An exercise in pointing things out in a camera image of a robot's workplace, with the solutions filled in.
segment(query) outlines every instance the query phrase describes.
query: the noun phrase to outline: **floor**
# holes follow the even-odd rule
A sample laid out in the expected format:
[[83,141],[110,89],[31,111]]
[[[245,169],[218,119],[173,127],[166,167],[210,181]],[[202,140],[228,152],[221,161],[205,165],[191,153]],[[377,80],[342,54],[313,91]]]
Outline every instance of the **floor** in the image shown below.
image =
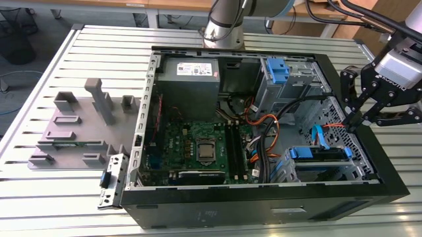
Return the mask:
[[[63,10],[63,18],[55,20],[49,9],[35,9],[35,21],[39,26],[39,32],[29,37],[33,47],[38,53],[38,58],[27,65],[17,66],[10,64],[0,57],[0,75],[14,71],[39,71],[43,72],[54,58],[54,55],[61,47],[61,44],[69,34],[74,24],[83,23],[87,25],[105,26],[126,26],[135,27],[134,15],[131,13],[113,13],[113,12],[90,12],[90,11],[71,11]],[[149,26],[149,20],[145,14],[135,17],[143,27]],[[181,16],[173,19],[174,23],[167,23],[166,16],[161,16],[161,27],[167,29],[198,30],[208,25],[206,17]],[[268,34],[265,30],[265,22],[260,20],[245,20],[245,32]],[[41,74],[38,73],[15,73],[2,77],[5,82],[10,85],[10,92],[0,93],[0,138],[3,137],[14,119],[18,114],[10,111],[21,108],[27,97],[38,83]]]

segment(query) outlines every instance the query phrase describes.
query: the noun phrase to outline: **open computer tower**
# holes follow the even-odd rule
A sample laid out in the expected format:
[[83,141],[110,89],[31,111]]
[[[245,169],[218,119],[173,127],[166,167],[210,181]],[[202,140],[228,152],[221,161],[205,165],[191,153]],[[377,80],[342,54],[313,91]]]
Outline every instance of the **open computer tower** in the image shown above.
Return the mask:
[[[340,85],[326,55],[154,47],[99,209],[123,207],[145,229],[200,228],[337,220],[406,196],[370,127],[340,124]],[[281,110],[280,128],[256,124]]]

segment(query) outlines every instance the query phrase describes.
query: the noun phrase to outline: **slotted metal table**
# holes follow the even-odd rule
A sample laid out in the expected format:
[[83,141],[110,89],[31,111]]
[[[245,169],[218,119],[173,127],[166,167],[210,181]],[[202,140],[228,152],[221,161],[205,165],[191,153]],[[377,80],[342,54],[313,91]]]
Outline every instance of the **slotted metal table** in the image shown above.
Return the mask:
[[[346,39],[245,34],[245,44],[248,50],[326,54],[338,72],[349,65],[362,67],[372,58],[366,47]],[[419,124],[373,126],[412,195],[336,222],[143,230],[125,210],[97,210],[102,171],[31,171],[29,157],[54,114],[58,92],[73,91],[75,96],[90,96],[86,79],[102,78],[103,91],[111,97],[139,96],[153,45],[201,47],[202,39],[195,31],[186,30],[105,26],[71,30],[0,142],[0,231],[11,231],[0,236],[415,237],[422,233],[422,130]]]

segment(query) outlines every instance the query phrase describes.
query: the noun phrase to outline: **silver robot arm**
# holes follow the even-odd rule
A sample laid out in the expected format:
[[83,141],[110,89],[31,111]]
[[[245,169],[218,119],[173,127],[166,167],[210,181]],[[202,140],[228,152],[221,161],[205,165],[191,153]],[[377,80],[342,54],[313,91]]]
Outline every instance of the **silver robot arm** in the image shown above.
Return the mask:
[[[314,16],[310,0],[306,7],[312,18],[326,24],[364,26],[389,33],[392,40],[376,59],[362,69],[348,67],[341,73],[341,97],[346,103],[348,117],[344,124],[354,130],[361,124],[377,123],[380,126],[421,123],[422,111],[411,106],[406,111],[385,113],[385,107],[413,105],[422,99],[422,3],[409,15],[406,22],[397,22],[380,13],[341,0],[357,13],[341,9],[346,15],[361,19],[361,22],[330,21]],[[216,0],[210,11],[210,21],[201,34],[205,47],[240,49],[244,46],[242,23],[245,16],[274,17],[290,10],[294,0]],[[356,78],[361,76],[362,94],[356,90]],[[360,110],[369,99],[376,105],[362,115]]]
[[274,17],[288,13],[294,0],[216,0],[209,15],[205,45],[209,48],[240,49],[244,46],[244,17]]

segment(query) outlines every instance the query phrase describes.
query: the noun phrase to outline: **white label sticker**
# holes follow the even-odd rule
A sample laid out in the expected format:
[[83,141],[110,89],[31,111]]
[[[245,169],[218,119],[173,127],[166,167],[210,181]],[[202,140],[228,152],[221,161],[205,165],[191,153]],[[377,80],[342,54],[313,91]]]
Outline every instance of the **white label sticker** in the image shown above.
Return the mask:
[[304,208],[274,208],[273,213],[293,213],[293,212],[306,212]]
[[178,76],[213,76],[212,63],[179,63]]
[[253,169],[253,176],[260,177],[260,170]]
[[138,6],[138,7],[145,7],[146,5],[143,5],[143,4],[133,4],[133,3],[127,3],[126,4],[127,6]]
[[258,111],[258,107],[256,106],[256,105],[252,105],[252,110],[254,110],[254,112],[257,112]]

